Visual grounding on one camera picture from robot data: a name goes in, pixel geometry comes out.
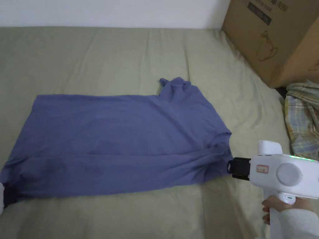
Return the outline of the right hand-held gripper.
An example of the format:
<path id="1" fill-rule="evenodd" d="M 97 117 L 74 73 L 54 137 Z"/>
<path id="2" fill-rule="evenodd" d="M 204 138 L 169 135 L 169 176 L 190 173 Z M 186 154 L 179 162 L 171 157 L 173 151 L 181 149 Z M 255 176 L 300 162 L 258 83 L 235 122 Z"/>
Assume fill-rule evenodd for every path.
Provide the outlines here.
<path id="1" fill-rule="evenodd" d="M 294 204 L 296 198 L 319 198 L 319 163 L 316 160 L 284 155 L 279 143 L 259 142 L 257 156 L 232 160 L 232 176 L 248 180 L 264 191 L 264 200 L 275 196 Z M 270 209 L 272 239 L 317 239 L 318 216 L 303 209 L 281 212 Z"/>

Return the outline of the person's right hand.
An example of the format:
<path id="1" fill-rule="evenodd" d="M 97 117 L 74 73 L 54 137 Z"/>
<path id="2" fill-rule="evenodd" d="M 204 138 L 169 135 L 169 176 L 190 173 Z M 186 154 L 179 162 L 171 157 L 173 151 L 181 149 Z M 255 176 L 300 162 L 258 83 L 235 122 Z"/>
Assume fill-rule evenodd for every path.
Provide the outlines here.
<path id="1" fill-rule="evenodd" d="M 299 197 L 297 197 L 295 203 L 291 205 L 281 201 L 275 196 L 270 196 L 262 202 L 262 205 L 262 210 L 267 213 L 265 216 L 263 216 L 264 223 L 267 225 L 270 225 L 270 209 L 275 209 L 278 212 L 288 209 L 303 209 L 314 212 L 309 201 Z"/>

